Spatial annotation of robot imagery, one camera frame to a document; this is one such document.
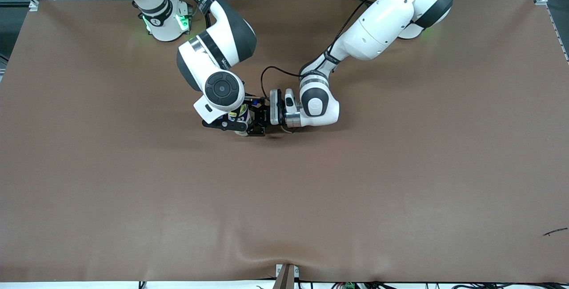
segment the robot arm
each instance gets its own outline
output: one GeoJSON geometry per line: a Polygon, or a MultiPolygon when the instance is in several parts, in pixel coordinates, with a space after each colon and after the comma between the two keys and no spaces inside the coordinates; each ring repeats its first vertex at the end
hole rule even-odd
{"type": "MultiPolygon", "coordinates": [[[[248,23],[225,0],[198,0],[199,9],[211,12],[216,22],[178,48],[177,66],[189,85],[203,93],[194,104],[207,123],[238,109],[244,87],[229,68],[252,56],[256,36],[248,23]]],[[[187,5],[180,0],[134,0],[158,40],[175,40],[187,26],[178,23],[187,5]]]]}
{"type": "Polygon", "coordinates": [[[292,89],[284,94],[284,123],[289,127],[335,123],[340,103],[329,88],[330,73],[353,56],[372,60],[397,37],[413,38],[448,14],[453,0],[376,0],[315,60],[300,70],[300,101],[292,89]]]}

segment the brown table mat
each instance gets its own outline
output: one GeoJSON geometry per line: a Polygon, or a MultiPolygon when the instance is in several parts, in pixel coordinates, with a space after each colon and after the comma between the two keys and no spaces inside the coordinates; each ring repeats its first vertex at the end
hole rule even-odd
{"type": "MultiPolygon", "coordinates": [[[[232,69],[321,52],[357,0],[232,0],[232,69]]],[[[203,26],[196,22],[194,28],[203,26]]],[[[201,126],[130,1],[41,1],[0,85],[0,280],[569,281],[569,67],[545,7],[449,16],[331,76],[337,124],[201,126]]],[[[275,72],[267,91],[297,80],[275,72]]]]}

